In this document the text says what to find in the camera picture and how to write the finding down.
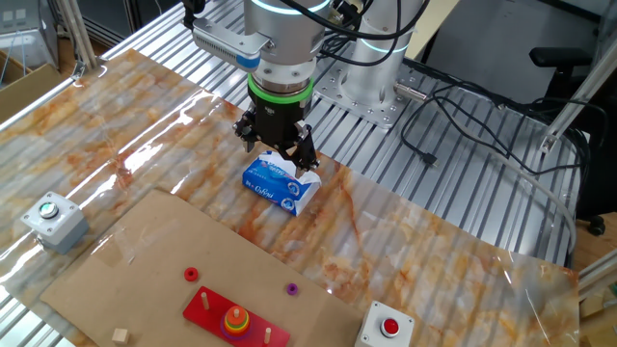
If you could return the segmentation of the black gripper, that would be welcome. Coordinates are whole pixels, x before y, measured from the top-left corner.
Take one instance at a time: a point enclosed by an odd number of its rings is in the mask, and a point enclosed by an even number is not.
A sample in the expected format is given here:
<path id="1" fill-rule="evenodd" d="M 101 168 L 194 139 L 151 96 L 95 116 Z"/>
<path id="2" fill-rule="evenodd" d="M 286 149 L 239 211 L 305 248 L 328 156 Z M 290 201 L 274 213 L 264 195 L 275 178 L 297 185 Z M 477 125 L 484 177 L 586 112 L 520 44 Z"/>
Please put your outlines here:
<path id="1" fill-rule="evenodd" d="M 314 171 L 319 166 L 312 139 L 312 128 L 303 119 L 311 105 L 311 94 L 301 98 L 249 92 L 254 110 L 247 110 L 233 125 L 235 135 L 243 142 L 246 152 L 255 143 L 285 148 L 296 167 L 295 176 Z"/>

